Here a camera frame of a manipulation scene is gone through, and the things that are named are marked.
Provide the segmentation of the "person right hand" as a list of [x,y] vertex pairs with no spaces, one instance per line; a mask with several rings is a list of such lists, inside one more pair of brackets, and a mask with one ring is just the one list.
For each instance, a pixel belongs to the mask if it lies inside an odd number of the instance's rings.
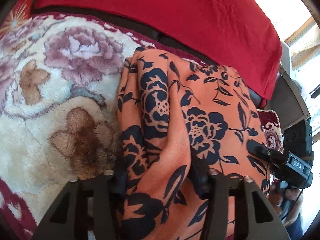
[[[278,184],[279,180],[277,179],[272,182],[268,200],[279,216],[281,216],[282,214],[287,215],[283,219],[283,224],[284,226],[289,226],[293,224],[299,216],[303,203],[303,194],[299,189],[295,188],[287,189],[284,192],[280,192],[278,190]],[[283,200],[288,200],[290,205],[292,205],[292,207],[290,207],[288,211],[285,212],[283,211],[283,208],[280,207]]]

